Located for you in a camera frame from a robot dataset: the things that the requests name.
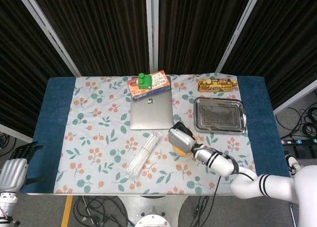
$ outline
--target robotic hand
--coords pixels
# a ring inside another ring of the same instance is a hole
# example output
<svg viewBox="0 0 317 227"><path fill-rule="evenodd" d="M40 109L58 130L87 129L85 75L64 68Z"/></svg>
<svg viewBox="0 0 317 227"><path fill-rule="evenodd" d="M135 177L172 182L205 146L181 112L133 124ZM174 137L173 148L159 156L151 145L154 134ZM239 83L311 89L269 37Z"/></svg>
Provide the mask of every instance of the robotic hand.
<svg viewBox="0 0 317 227"><path fill-rule="evenodd" d="M12 212L17 202L15 193L24 184L30 184L45 178L25 179L28 165L34 153L42 148L38 142L22 145L14 150L9 160L5 161L0 174L0 226L8 227L13 223L17 227L20 222L12 218Z"/></svg>
<svg viewBox="0 0 317 227"><path fill-rule="evenodd" d="M214 148L198 144L193 133L181 122L168 132L169 142L180 151L194 157L220 176L236 174L230 189L241 199L267 196L299 204L299 226L317 227L317 166L299 170L294 179L262 174L257 176L250 169L239 167L237 162Z"/></svg>

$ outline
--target black curtain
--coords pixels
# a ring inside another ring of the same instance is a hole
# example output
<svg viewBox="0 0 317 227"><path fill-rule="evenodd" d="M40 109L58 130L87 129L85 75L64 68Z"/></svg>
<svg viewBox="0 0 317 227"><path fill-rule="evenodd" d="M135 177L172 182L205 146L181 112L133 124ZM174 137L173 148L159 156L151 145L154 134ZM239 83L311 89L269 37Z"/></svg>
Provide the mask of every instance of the black curtain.
<svg viewBox="0 0 317 227"><path fill-rule="evenodd" d="M159 0L158 68L214 72L248 0Z"/></svg>
<svg viewBox="0 0 317 227"><path fill-rule="evenodd" d="M258 0L221 72L264 76L273 108L317 79L317 0Z"/></svg>
<svg viewBox="0 0 317 227"><path fill-rule="evenodd" d="M146 0L36 0L83 76L149 72Z"/></svg>
<svg viewBox="0 0 317 227"><path fill-rule="evenodd" d="M0 3L0 124L33 137L48 79L72 73L21 0Z"/></svg>

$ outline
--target green toy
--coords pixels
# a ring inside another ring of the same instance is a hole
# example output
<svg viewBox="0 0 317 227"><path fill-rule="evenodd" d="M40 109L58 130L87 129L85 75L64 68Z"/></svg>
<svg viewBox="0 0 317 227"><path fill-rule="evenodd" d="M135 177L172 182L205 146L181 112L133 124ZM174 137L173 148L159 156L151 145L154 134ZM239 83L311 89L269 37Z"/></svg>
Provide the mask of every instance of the green toy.
<svg viewBox="0 0 317 227"><path fill-rule="evenodd" d="M152 89L152 77L151 75L145 75L144 73L139 73L138 81L140 90L150 90Z"/></svg>

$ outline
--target silver laptop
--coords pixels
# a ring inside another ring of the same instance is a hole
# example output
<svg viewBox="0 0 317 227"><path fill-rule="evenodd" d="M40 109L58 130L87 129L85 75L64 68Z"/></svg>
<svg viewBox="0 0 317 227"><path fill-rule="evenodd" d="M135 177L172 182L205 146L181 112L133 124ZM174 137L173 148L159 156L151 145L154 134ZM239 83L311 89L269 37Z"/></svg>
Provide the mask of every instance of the silver laptop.
<svg viewBox="0 0 317 227"><path fill-rule="evenodd" d="M130 129L170 129L174 125L171 88L137 101L131 99L130 112Z"/></svg>

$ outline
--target stainless steel tray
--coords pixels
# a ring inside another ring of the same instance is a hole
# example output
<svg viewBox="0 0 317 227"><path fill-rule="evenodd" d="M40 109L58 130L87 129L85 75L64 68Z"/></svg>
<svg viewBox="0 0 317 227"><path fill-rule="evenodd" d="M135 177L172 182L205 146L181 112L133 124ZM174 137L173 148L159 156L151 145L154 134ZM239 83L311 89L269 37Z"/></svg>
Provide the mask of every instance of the stainless steel tray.
<svg viewBox="0 0 317 227"><path fill-rule="evenodd" d="M239 100L198 97L194 126L200 132L243 134L247 129L244 106Z"/></svg>

